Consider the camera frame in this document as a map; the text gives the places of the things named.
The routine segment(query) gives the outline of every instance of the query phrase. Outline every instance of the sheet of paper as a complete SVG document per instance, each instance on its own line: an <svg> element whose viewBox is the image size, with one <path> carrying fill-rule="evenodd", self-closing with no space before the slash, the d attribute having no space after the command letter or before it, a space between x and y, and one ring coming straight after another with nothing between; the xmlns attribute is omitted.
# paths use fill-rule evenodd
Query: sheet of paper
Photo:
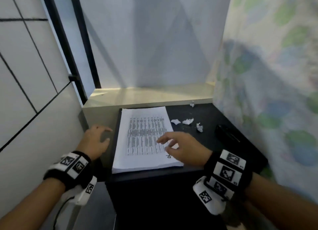
<svg viewBox="0 0 318 230"><path fill-rule="evenodd" d="M157 139L173 131L166 107L123 109L113 173L183 166Z"/></svg>

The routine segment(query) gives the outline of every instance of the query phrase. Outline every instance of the black grout line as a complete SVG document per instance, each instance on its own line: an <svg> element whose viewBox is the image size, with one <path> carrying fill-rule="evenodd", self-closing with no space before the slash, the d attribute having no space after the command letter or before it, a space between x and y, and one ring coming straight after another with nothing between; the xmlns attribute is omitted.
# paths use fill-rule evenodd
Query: black grout line
<svg viewBox="0 0 318 230"><path fill-rule="evenodd" d="M69 86L71 82L69 82L68 84L66 84L66 86L64 88L62 88L61 91L59 91L39 112L36 113L36 115L33 116L32 119L30 119L29 122L27 122L14 136L11 137L11 139L6 142L6 144L4 144L4 146L2 146L0 148L0 152L6 148L21 132L22 130L24 130L50 103L52 103L52 101L67 87Z"/></svg>
<svg viewBox="0 0 318 230"><path fill-rule="evenodd" d="M21 18L23 19L22 13L21 13L21 11L20 11L18 5L17 5L16 0L13 0L13 2L14 2L14 4L16 5L16 8L17 8L17 10L18 10L18 12L19 12ZM26 30L28 31L28 33L29 33L29 35L30 35L30 38L31 38L31 40L32 40L32 42L33 42L33 44L34 44L34 46L35 46L35 49L37 50L38 55L39 55L39 57L41 58L41 61L42 61L42 63L43 63L43 66L44 66L44 68L45 68L47 74L49 75L49 78L50 78L50 80L51 80L51 82L52 82L52 84L53 84L53 87L54 87L56 93L58 93L58 91L57 91L57 89L56 89L56 87L55 87L55 85L54 85L54 82L53 82L53 80L52 80L52 78L51 78L51 75L49 74L49 71L47 70L47 67L45 66L45 63L44 63L44 61L43 61L43 58L42 58L42 56L41 56L41 54L40 54L40 52L39 52L39 50L38 50L38 47L36 46L36 44L35 44L35 42L34 42L34 40L33 40L33 37L31 36L30 30L29 30L29 28L28 28L26 22L23 21L23 23L24 23L24 25L26 26Z"/></svg>
<svg viewBox="0 0 318 230"><path fill-rule="evenodd" d="M0 22L47 22L45 18L0 18Z"/></svg>
<svg viewBox="0 0 318 230"><path fill-rule="evenodd" d="M0 58L2 59L2 61L5 63L5 65L7 66L8 70L10 71L11 75L13 76L14 80L16 81L16 83L18 84L18 86L20 87L21 91L23 92L24 96L26 97L26 99L29 101L29 103L31 104L31 107L33 108L33 110L35 111L35 113L37 113L37 110L35 109L35 107L33 106L31 100L29 99L28 95L26 95L26 92L23 90L21 84L19 83L18 79L16 78L16 76L14 75L13 71L11 70L11 68L9 67L9 65L7 64L6 60L4 59L4 57L2 56L1 52L0 52Z"/></svg>

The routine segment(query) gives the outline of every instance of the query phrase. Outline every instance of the person's right arm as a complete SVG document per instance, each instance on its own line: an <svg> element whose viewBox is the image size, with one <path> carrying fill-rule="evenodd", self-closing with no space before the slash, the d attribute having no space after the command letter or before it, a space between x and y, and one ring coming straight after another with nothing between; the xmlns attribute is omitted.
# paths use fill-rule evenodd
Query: person's right arm
<svg viewBox="0 0 318 230"><path fill-rule="evenodd" d="M211 150L184 132L167 132L157 142L164 144L171 139L166 151L185 164L204 166L212 154ZM171 148L176 143L179 148ZM252 181L244 193L248 200L281 230L318 228L318 205L256 173L253 173Z"/></svg>

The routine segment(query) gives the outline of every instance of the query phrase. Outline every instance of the wire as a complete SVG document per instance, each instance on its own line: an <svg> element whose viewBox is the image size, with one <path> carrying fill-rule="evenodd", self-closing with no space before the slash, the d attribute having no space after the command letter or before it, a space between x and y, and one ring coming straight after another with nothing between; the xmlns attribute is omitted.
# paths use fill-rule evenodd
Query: wire
<svg viewBox="0 0 318 230"><path fill-rule="evenodd" d="M58 221L58 216L59 216L59 214L61 213L62 208L64 207L64 205L65 205L69 200L72 200L72 199L74 199L74 198L75 198L75 196L70 197L70 198L67 199L65 202L63 202L63 204L61 205L61 207L60 207L60 209L58 210L58 213L56 214L56 217L55 217L55 219L54 219L53 230L55 230L55 225L56 225L56 222Z"/></svg>

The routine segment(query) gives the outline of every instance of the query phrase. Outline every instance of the black vertical bar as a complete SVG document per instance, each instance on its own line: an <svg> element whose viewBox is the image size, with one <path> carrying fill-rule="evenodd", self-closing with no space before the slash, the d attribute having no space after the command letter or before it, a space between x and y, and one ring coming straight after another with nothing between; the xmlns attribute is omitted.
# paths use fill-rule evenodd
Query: black vertical bar
<svg viewBox="0 0 318 230"><path fill-rule="evenodd" d="M74 82L75 82L77 91L80 95L82 103L85 104L87 101L87 96L86 96L84 86L83 86L82 80L80 78L80 75L79 75L79 72L73 57L73 53L68 43L60 16L58 14L58 10L56 8L55 2L54 0L44 0L44 3L50 15L58 40L61 44L61 48L63 50L68 67L70 68L72 75L76 77L76 80Z"/></svg>
<svg viewBox="0 0 318 230"><path fill-rule="evenodd" d="M89 41L88 32L85 24L85 19L82 11L82 7L80 4L80 0L71 0L74 8L74 13L77 19L77 23L80 29L80 34L82 36L83 45L85 48L85 52L87 55L87 60L89 63L89 67L91 69L93 81L95 84L95 88L101 88L101 82L98 77L97 68L94 60L94 55L91 47L91 43Z"/></svg>

